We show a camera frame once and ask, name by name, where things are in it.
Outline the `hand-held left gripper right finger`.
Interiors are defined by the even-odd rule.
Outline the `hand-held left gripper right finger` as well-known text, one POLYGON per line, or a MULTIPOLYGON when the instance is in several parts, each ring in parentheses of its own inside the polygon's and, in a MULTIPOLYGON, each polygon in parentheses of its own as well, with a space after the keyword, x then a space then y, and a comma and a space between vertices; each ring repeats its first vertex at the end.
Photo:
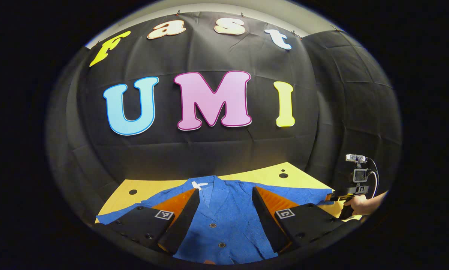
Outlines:
POLYGON ((278 254, 303 248, 345 224, 313 203, 297 204, 255 186, 252 200, 271 248, 278 254))

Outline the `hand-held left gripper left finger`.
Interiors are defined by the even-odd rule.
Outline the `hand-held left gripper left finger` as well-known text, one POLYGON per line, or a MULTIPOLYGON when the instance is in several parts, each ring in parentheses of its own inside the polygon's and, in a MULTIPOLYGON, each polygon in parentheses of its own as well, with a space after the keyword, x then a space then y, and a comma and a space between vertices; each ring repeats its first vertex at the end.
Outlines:
POLYGON ((136 206, 107 228, 145 248, 174 255, 185 239, 200 203, 190 189, 154 207, 136 206))

